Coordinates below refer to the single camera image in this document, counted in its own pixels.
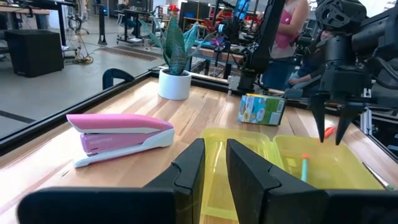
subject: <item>cardboard box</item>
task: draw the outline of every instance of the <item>cardboard box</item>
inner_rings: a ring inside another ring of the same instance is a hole
[[[242,96],[238,121],[280,125],[285,110],[285,99],[277,96],[246,94]]]

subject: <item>floor mat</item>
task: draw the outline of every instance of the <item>floor mat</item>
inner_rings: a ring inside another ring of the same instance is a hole
[[[137,50],[137,49],[133,49],[130,47],[122,47],[122,46],[103,47],[103,48],[99,49],[98,51],[108,53],[108,54],[118,55],[118,56],[122,56],[122,57],[129,57],[129,58],[134,58],[134,59],[138,59],[138,60],[143,60],[143,61],[147,61],[147,62],[151,62],[153,60],[156,60],[156,59],[162,57],[160,54],[156,54],[153,52],[146,52],[145,50]]]

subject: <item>gray floor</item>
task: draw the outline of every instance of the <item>gray floor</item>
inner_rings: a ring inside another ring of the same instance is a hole
[[[34,24],[34,21],[29,21],[28,27],[34,28]],[[109,68],[119,68],[135,76],[164,63],[162,59],[146,62],[95,52],[101,47],[97,44],[98,17],[91,16],[83,27],[90,32],[90,35],[85,35],[82,31],[87,52],[94,52],[92,53],[94,62],[90,65],[66,65],[60,72],[26,78],[13,73],[11,62],[7,60],[0,62],[0,111],[39,120],[100,92],[102,74]],[[107,47],[116,46],[117,33],[122,33],[123,28],[116,24],[116,19],[106,18],[105,31]],[[70,32],[67,37],[68,45],[78,47],[80,45],[78,37],[71,34]],[[81,52],[86,55],[83,44],[81,47]],[[26,123],[0,116],[0,139],[1,136],[25,125]]]

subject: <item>stapler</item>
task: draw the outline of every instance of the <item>stapler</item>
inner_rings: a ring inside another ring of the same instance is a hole
[[[81,133],[83,150],[76,155],[76,168],[167,147],[174,138],[172,124],[138,114],[68,114],[67,120]]]

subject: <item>translucent yellow bin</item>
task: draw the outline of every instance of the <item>translucent yellow bin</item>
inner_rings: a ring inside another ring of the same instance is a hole
[[[238,220],[226,170],[226,140],[236,139],[263,158],[283,166],[277,148],[265,134],[223,128],[208,128],[201,137],[206,144],[205,183],[202,215]]]
[[[351,150],[336,146],[334,139],[321,143],[317,138],[276,136],[273,145],[285,171],[297,178],[301,178],[302,155],[308,154],[307,183],[318,189],[383,189]]]

